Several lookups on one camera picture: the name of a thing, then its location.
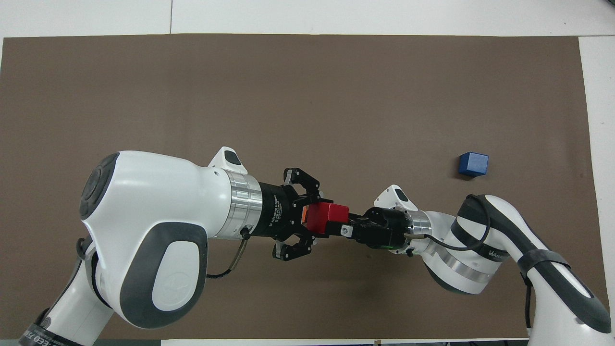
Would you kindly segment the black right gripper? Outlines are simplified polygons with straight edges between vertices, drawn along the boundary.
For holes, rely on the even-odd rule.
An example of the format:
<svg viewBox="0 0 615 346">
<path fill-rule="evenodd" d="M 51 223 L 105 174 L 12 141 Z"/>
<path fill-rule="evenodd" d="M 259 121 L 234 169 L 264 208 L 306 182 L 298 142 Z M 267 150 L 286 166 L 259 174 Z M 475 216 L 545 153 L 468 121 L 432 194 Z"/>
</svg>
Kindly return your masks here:
<svg viewBox="0 0 615 346">
<path fill-rule="evenodd" d="M 369 208 L 363 215 L 349 214 L 349 225 L 341 225 L 340 235 L 358 238 L 371 249 L 400 249 L 406 245 L 409 221 L 399 210 Z"/>
</svg>

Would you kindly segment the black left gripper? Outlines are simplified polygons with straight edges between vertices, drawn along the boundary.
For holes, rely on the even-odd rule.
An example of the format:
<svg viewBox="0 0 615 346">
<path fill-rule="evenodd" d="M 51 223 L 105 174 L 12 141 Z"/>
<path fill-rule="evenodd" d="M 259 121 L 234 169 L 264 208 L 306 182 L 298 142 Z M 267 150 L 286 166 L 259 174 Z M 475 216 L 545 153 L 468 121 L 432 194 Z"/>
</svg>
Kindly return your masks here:
<svg viewBox="0 0 615 346">
<path fill-rule="evenodd" d="M 303 207 L 317 202 L 332 202 L 323 197 L 320 182 L 299 167 L 284 170 L 283 186 L 259 183 L 263 206 L 252 236 L 271 237 L 275 240 L 274 258 L 290 261 L 310 254 L 316 234 L 308 234 L 302 225 Z M 299 184 L 306 193 L 299 195 L 292 185 Z M 299 242 L 287 245 L 284 241 L 296 235 Z"/>
</svg>

